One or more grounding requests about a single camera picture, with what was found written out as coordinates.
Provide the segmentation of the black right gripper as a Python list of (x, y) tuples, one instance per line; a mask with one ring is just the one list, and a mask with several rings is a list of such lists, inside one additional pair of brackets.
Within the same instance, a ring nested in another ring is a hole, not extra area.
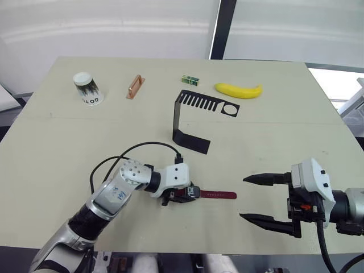
[(293, 187), (292, 174), (260, 173), (243, 178), (244, 182), (273, 186), (274, 184), (288, 185), (287, 209), (288, 218), (292, 222), (277, 221), (272, 216), (262, 214), (240, 213), (246, 221), (268, 231), (284, 233), (295, 238), (301, 238), (300, 222), (325, 222), (323, 198), (318, 192), (307, 192)]

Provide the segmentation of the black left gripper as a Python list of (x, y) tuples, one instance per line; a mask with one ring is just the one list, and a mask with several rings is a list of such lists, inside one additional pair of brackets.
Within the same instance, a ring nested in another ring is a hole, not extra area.
[[(196, 186), (192, 181), (188, 185), (188, 188), (195, 188), (195, 187)], [(186, 195), (186, 187), (181, 188), (181, 189), (177, 189), (177, 188), (166, 189), (162, 193), (160, 198), (162, 199), (162, 202), (161, 202), (162, 206), (167, 206), (170, 202), (176, 202), (179, 204), (183, 204), (183, 203), (188, 203), (188, 202), (192, 202), (192, 201), (196, 200), (194, 197), (189, 197)]]

